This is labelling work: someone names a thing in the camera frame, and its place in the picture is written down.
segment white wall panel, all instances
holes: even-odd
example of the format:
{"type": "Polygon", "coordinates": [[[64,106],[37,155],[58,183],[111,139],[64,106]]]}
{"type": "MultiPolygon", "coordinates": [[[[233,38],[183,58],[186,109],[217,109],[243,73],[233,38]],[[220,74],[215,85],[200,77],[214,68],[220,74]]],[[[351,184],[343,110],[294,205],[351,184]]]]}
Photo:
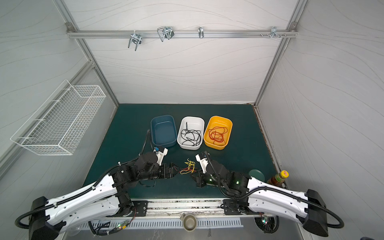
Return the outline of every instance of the white wall panel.
{"type": "MultiPolygon", "coordinates": [[[[285,29],[297,0],[65,0],[81,30],[285,29]]],[[[120,103],[251,103],[276,52],[270,39],[87,40],[120,103]]]]}
{"type": "Polygon", "coordinates": [[[251,103],[279,40],[87,40],[120,103],[251,103]]]}
{"type": "MultiPolygon", "coordinates": [[[[67,37],[64,21],[51,0],[1,1],[0,22],[1,156],[12,144],[10,136],[87,59],[76,41],[67,37]]],[[[93,70],[80,84],[103,88],[93,70]]],[[[14,221],[30,210],[34,199],[81,187],[113,111],[107,96],[72,156],[21,152],[0,180],[0,239],[28,239],[28,230],[17,228],[14,221]]]]}
{"type": "Polygon", "coordinates": [[[383,12],[310,0],[259,105],[289,187],[317,190],[344,220],[328,239],[384,234],[383,12]]]}
{"type": "Polygon", "coordinates": [[[297,0],[65,0],[81,30],[285,29],[297,0]]]}
{"type": "Polygon", "coordinates": [[[9,138],[87,62],[50,0],[0,3],[0,156],[9,138]]]}

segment dark green mat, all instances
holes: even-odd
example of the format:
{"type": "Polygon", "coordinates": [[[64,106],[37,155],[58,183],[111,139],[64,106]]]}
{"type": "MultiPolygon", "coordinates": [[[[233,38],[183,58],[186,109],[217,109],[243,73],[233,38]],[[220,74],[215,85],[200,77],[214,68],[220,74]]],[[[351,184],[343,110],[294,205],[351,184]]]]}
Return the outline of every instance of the dark green mat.
{"type": "MultiPolygon", "coordinates": [[[[151,119],[161,115],[172,115],[179,131],[181,119],[195,116],[204,119],[205,127],[210,117],[217,115],[233,122],[229,143],[224,150],[207,147],[204,142],[199,150],[185,150],[176,145],[168,148],[163,162],[173,162],[181,168],[187,158],[195,161],[195,155],[208,151],[213,160],[222,163],[228,170],[248,173],[258,169],[265,179],[276,174],[268,148],[257,123],[257,117],[250,104],[202,105],[202,104],[121,104],[116,111],[98,154],[91,166],[84,185],[88,185],[109,167],[119,161],[135,158],[141,150],[151,119]]],[[[216,187],[197,188],[189,174],[176,175],[172,179],[156,180],[155,187],[140,184],[129,191],[132,198],[208,198],[223,197],[216,187]]]]}

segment metal hook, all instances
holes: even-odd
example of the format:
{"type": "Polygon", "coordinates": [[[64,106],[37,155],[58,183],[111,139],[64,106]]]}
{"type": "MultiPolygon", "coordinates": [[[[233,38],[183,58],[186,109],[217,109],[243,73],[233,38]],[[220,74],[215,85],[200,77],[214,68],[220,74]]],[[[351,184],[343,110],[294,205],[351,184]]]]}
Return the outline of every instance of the metal hook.
{"type": "Polygon", "coordinates": [[[175,33],[173,32],[173,29],[171,26],[162,26],[157,29],[157,34],[160,37],[160,40],[163,42],[164,39],[167,37],[167,39],[171,39],[175,33]]]}
{"type": "Polygon", "coordinates": [[[204,37],[204,29],[203,29],[203,27],[199,27],[198,28],[198,31],[199,31],[199,38],[203,38],[204,37]]]}
{"type": "Polygon", "coordinates": [[[271,33],[268,34],[269,38],[273,38],[273,37],[278,37],[279,38],[279,37],[281,37],[279,34],[276,33],[276,31],[277,31],[277,28],[275,26],[272,27],[271,33]]]}
{"type": "Polygon", "coordinates": [[[135,51],[136,51],[139,44],[141,44],[141,36],[139,34],[136,34],[136,33],[131,34],[131,37],[130,37],[129,42],[128,42],[128,48],[132,42],[134,44],[136,44],[136,46],[135,46],[135,51]]]}

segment aluminum rail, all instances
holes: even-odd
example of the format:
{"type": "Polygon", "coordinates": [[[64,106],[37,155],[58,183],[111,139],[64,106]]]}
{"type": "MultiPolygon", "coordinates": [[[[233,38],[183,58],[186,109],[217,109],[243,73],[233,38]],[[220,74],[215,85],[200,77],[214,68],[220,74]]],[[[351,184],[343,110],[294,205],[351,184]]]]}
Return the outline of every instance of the aluminum rail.
{"type": "MultiPolygon", "coordinates": [[[[298,0],[297,1],[296,7],[295,7],[295,9],[292,13],[291,19],[288,23],[287,29],[296,30],[298,21],[300,19],[300,16],[304,10],[304,7],[305,7],[307,1],[308,0],[298,0]]],[[[268,69],[268,72],[267,72],[265,79],[262,83],[262,86],[260,88],[259,94],[257,94],[257,98],[256,98],[255,103],[254,103],[255,106],[259,106],[259,104],[263,98],[264,92],[265,92],[265,90],[269,84],[269,81],[272,79],[272,76],[273,76],[273,74],[277,68],[277,65],[279,64],[280,59],[282,58],[283,53],[288,46],[289,40],[290,40],[290,38],[286,38],[286,39],[282,39],[280,41],[279,47],[277,48],[275,56],[273,57],[272,64],[268,69]]]]}
{"type": "MultiPolygon", "coordinates": [[[[172,38],[199,38],[198,30],[174,30],[172,38]]],[[[89,38],[130,38],[131,31],[69,31],[69,38],[89,39],[89,38]]],[[[135,31],[143,39],[159,38],[156,30],[135,31]]],[[[204,30],[204,38],[269,38],[271,30],[204,30]]],[[[295,38],[297,31],[276,30],[274,38],[295,38]]]]}

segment metal vent grille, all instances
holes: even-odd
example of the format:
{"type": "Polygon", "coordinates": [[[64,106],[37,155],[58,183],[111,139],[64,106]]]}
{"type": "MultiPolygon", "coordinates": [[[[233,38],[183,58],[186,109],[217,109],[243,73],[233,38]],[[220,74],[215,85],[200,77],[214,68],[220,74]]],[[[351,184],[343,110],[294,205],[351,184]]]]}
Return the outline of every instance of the metal vent grille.
{"type": "MultiPolygon", "coordinates": [[[[112,229],[118,224],[124,222],[125,219],[111,220],[109,228],[112,229]]],[[[94,220],[93,227],[99,227],[109,220],[94,220]]],[[[231,228],[243,227],[239,217],[218,217],[218,218],[197,218],[196,228],[231,228]]],[[[160,218],[160,219],[135,219],[125,229],[165,229],[165,228],[183,228],[183,222],[178,218],[160,218]]],[[[89,230],[88,223],[83,223],[78,226],[78,229],[89,230]]]]}

